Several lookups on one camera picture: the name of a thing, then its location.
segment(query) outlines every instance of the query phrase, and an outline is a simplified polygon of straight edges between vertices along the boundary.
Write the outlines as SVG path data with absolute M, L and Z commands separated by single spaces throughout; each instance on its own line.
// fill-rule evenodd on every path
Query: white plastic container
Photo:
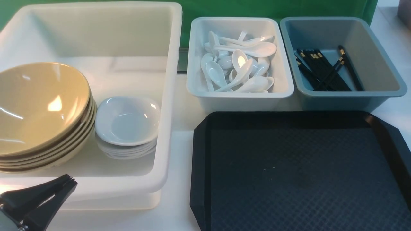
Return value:
M 0 174 L 0 193 L 68 173 L 79 184 L 62 209 L 155 207 L 167 179 L 181 23 L 181 6 L 173 2 L 80 2 L 20 9 L 0 34 L 0 70 L 39 61 L 65 63 L 86 76 L 97 104 L 111 96 L 146 96 L 161 103 L 162 113 L 155 155 L 110 159 L 92 137 L 62 166 Z
M 218 36 L 238 38 L 242 31 L 246 39 L 263 35 L 274 35 L 277 52 L 270 57 L 269 76 L 275 79 L 269 93 L 209 92 L 203 72 L 201 58 L 206 54 L 204 43 L 208 42 L 208 32 Z M 271 111 L 282 98 L 294 92 L 293 79 L 284 43 L 278 24 L 269 18 L 197 18 L 191 23 L 190 44 L 187 64 L 187 90 L 198 97 L 207 112 L 214 111 Z

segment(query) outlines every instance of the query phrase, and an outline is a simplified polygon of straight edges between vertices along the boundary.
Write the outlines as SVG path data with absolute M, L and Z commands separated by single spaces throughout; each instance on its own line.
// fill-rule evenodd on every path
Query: chopsticks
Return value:
M 334 64 L 332 67 L 331 72 L 325 77 L 315 88 L 314 91 L 318 91 L 321 87 L 321 85 L 324 83 L 324 88 L 327 89 L 328 85 L 334 80 L 334 78 L 338 75 L 338 71 L 341 69 L 341 67 L 344 65 L 344 61 L 342 61 L 343 58 L 339 58 L 339 60 Z
M 346 66 L 347 66 L 348 72 L 350 73 L 351 80 L 353 81 L 353 83 L 354 83 L 354 85 L 355 85 L 355 87 L 356 87 L 356 90 L 357 90 L 357 91 L 364 91 L 364 88 L 363 88 L 362 84 L 360 83 L 360 80 L 359 80 L 359 78 L 358 78 L 358 76 L 357 76 L 357 73 L 356 73 L 356 71 L 354 70 L 354 67 L 353 67 L 352 64 L 351 64 L 351 60 L 350 60 L 350 58 L 348 57 L 347 52 L 345 52 L 344 47 L 341 46 L 341 45 L 339 45 L 339 46 L 338 46 L 338 49 L 339 49 L 339 51 L 340 51 L 340 53 L 341 53 L 341 55 L 342 55 L 342 58 L 343 58 L 343 59 L 345 60 L 345 62 L 347 63 Z
M 297 49 L 296 60 L 299 70 L 313 87 L 313 91 L 352 91 L 338 73 L 343 66 L 346 66 L 355 89 L 357 91 L 364 91 L 344 47 L 340 45 L 338 48 L 341 57 L 334 65 L 331 65 L 318 49 Z

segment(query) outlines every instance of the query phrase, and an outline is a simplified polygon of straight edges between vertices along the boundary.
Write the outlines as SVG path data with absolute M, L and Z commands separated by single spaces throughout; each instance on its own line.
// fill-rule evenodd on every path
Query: white bowl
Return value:
M 136 158 L 140 158 L 143 156 L 146 156 L 148 154 L 151 154 L 153 152 L 155 152 L 156 146 L 152 147 L 149 151 L 143 153 L 142 155 L 139 156 L 121 156 L 121 155 L 115 155 L 109 152 L 104 152 L 104 154 L 106 154 L 106 156 L 112 158 L 112 159 L 119 159 L 119 160 L 126 160 L 126 159 L 136 159 Z
M 107 143 L 137 146 L 158 135 L 160 106 L 143 97 L 111 97 L 99 105 L 97 135 Z
M 110 152 L 110 153 L 117 153 L 119 155 L 144 152 L 156 146 L 157 144 L 157 139 L 154 139 L 151 142 L 148 142 L 142 145 L 137 145 L 137 146 L 118 146 L 118 145 L 114 145 L 114 144 L 103 141 L 97 134 L 95 138 L 97 141 L 97 146 L 102 151 Z

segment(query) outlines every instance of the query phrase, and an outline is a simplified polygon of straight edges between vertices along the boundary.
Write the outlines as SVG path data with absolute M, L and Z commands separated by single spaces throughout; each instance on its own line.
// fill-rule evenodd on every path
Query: gray plastic container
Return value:
M 371 112 L 390 97 L 400 97 L 407 86 L 365 21 L 351 17 L 291 17 L 281 20 L 291 72 L 303 110 L 359 110 Z M 319 49 L 331 65 L 346 49 L 364 92 L 319 92 L 300 73 L 294 53 L 297 49 Z M 339 71 L 351 89 L 354 84 L 343 67 Z
M 411 0 L 400 0 L 397 14 L 400 20 L 411 30 Z

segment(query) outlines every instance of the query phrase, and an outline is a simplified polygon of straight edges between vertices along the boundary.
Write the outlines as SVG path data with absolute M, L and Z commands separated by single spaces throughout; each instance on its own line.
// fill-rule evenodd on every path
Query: stack of bowls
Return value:
M 59 63 L 0 72 L 0 172 L 58 166 L 93 132 L 96 103 L 86 78 Z
M 111 97 L 96 116 L 98 147 L 113 159 L 136 159 L 155 152 L 160 106 L 152 99 Z

